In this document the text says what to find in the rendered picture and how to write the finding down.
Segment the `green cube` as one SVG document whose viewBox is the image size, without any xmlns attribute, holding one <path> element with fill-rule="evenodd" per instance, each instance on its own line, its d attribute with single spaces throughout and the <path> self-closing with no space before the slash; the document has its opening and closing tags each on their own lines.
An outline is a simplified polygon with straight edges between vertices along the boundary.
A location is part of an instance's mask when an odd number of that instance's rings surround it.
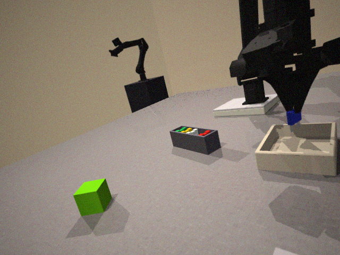
<svg viewBox="0 0 340 255">
<path fill-rule="evenodd" d="M 112 199 L 105 178 L 84 182 L 73 196 L 81 216 L 103 213 Z"/>
</svg>

